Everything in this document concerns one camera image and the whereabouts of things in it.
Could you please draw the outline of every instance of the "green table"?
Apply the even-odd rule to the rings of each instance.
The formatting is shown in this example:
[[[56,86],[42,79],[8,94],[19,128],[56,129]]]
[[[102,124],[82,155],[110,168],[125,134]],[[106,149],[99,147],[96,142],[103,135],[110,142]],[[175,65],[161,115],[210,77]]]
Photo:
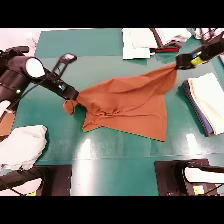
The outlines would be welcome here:
[[[68,50],[73,44],[72,39],[64,41],[60,51],[54,51],[54,46],[59,44],[57,41],[67,35],[68,40],[71,32],[63,35],[55,32],[55,38],[52,35],[51,32],[49,36],[44,33],[37,51],[37,56],[49,69],[53,68],[59,54],[66,53],[64,49]],[[106,37],[111,35],[116,36],[115,40],[121,39],[117,30],[109,29],[108,33],[104,33]],[[111,78],[152,71],[173,63],[176,56],[164,53],[148,60],[123,61],[122,51],[119,50],[122,45],[119,49],[115,48],[113,44],[116,45],[116,41],[102,52],[102,43],[98,40],[95,45],[101,52],[91,48],[89,55],[86,55],[86,48],[81,51],[81,43],[70,50],[76,53],[79,47],[81,57],[63,75],[63,80],[79,91]],[[199,45],[199,41],[191,38],[181,53],[190,52]],[[54,58],[48,58],[49,49],[52,51],[50,56]],[[80,106],[74,116],[69,116],[62,108],[63,99],[42,87],[36,88],[21,101],[14,127],[43,124],[48,128],[48,145],[37,164],[73,164],[72,195],[158,195],[155,161],[208,158],[212,165],[224,166],[223,136],[205,137],[181,87],[188,77],[198,77],[207,72],[216,74],[224,85],[224,72],[218,58],[194,70],[178,71],[178,84],[166,95],[168,130],[165,143],[108,128],[83,133],[85,108]]]

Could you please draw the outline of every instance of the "brown cloth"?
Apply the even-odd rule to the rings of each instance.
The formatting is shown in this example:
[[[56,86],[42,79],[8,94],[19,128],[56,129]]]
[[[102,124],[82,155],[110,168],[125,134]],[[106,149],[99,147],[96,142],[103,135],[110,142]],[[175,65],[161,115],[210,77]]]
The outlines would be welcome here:
[[[177,81],[176,64],[141,76],[115,78],[80,92],[64,109],[74,113],[77,104],[87,109],[83,131],[99,127],[166,141],[167,110],[165,93]]]

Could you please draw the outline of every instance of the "white circular joint cover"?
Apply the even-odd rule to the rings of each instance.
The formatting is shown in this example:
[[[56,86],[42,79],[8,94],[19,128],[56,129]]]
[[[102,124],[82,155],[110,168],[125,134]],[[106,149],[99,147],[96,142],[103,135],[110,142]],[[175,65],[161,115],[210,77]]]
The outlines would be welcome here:
[[[26,62],[26,71],[33,78],[45,75],[42,63],[36,58],[29,58]]]

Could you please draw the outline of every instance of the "rust-colored towel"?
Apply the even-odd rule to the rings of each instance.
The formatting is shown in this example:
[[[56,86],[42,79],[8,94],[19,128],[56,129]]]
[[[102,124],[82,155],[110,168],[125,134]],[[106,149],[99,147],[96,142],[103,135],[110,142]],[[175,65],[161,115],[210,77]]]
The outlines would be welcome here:
[[[77,104],[86,107],[84,132],[104,126],[166,141],[165,93],[176,84],[175,66],[105,81],[81,91],[76,101],[66,101],[64,109],[73,114]]]

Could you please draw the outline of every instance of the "orange-brown fabric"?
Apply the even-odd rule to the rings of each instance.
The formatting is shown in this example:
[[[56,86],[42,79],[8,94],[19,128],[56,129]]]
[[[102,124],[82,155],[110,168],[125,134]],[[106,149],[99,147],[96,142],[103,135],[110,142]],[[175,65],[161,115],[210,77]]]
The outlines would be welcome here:
[[[160,141],[166,140],[165,93],[177,81],[176,64],[141,76],[115,78],[80,92],[64,109],[74,113],[77,104],[87,109],[83,131],[104,126]]]

